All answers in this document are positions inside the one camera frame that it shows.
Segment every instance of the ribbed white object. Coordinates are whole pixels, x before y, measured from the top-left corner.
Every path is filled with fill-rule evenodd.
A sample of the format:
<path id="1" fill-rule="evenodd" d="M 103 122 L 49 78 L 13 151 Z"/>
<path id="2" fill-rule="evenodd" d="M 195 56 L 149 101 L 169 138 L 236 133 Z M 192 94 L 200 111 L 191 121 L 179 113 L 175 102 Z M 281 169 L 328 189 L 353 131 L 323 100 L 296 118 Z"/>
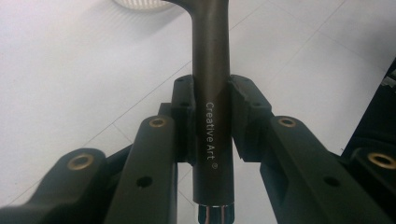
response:
<path id="1" fill-rule="evenodd" d="M 114 0 L 123 7 L 135 10 L 163 9 L 173 4 L 161 0 Z"/>

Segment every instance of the hole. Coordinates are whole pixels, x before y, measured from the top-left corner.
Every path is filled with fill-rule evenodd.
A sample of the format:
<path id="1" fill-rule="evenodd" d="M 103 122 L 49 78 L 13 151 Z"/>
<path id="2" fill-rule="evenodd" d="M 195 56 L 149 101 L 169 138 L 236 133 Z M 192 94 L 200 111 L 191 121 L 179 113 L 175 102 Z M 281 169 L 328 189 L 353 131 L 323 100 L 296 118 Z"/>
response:
<path id="1" fill-rule="evenodd" d="M 136 185 L 140 189 L 145 189 L 152 184 L 152 179 L 149 176 L 143 176 L 136 181 Z"/>
<path id="2" fill-rule="evenodd" d="M 367 157 L 369 158 L 370 162 L 377 166 L 385 169 L 396 170 L 396 160 L 388 155 L 372 152 Z"/>
<path id="3" fill-rule="evenodd" d="M 93 163 L 93 155 L 82 153 L 74 157 L 67 163 L 69 170 L 82 170 L 87 168 Z"/>
<path id="4" fill-rule="evenodd" d="M 161 128 L 165 124 L 166 124 L 166 119 L 163 119 L 163 118 L 152 119 L 149 122 L 149 126 L 151 126 L 153 128 Z"/>
<path id="5" fill-rule="evenodd" d="M 332 187 L 339 187 L 340 186 L 340 181 L 338 181 L 336 178 L 332 176 L 326 176 L 323 178 L 324 182 Z"/>
<path id="6" fill-rule="evenodd" d="M 296 126 L 296 122 L 292 119 L 283 118 L 279 120 L 279 123 L 288 128 L 292 128 Z"/>

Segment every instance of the round white object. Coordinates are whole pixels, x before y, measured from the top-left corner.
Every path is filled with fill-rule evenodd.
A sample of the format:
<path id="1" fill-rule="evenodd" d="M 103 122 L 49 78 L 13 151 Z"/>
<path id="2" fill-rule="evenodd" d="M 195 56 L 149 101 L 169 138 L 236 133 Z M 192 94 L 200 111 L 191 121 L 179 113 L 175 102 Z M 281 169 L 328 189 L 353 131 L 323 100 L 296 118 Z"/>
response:
<path id="1" fill-rule="evenodd" d="M 123 7 L 128 7 L 134 10 L 152 10 L 165 9 L 173 4 L 161 0 L 114 0 Z"/>

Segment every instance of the white surface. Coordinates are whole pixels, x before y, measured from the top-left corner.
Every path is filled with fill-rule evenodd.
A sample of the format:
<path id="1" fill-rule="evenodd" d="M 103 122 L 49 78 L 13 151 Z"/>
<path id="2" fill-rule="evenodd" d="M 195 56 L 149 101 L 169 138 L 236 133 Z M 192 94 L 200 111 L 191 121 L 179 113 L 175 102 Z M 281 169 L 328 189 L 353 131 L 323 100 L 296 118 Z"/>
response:
<path id="1" fill-rule="evenodd" d="M 191 19 L 111 0 L 0 2 L 2 206 L 26 201 L 68 151 L 133 142 L 191 72 Z M 340 154 L 396 56 L 395 11 L 394 0 L 231 0 L 232 73 Z M 276 223 L 257 164 L 234 167 L 235 223 Z M 179 223 L 193 223 L 190 169 L 179 168 Z"/>

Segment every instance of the white floor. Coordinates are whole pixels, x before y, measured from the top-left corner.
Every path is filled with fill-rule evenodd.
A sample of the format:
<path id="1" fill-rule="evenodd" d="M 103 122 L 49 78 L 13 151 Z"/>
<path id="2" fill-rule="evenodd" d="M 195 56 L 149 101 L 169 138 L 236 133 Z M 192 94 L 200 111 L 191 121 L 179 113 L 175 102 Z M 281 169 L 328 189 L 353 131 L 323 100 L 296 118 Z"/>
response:
<path id="1" fill-rule="evenodd" d="M 65 153 L 110 155 L 191 73 L 191 19 L 110 0 L 0 0 L 0 206 L 24 203 Z M 341 154 L 396 56 L 395 0 L 231 0 L 232 73 Z M 235 223 L 276 223 L 258 164 L 235 157 Z M 178 223 L 194 223 L 179 167 Z"/>

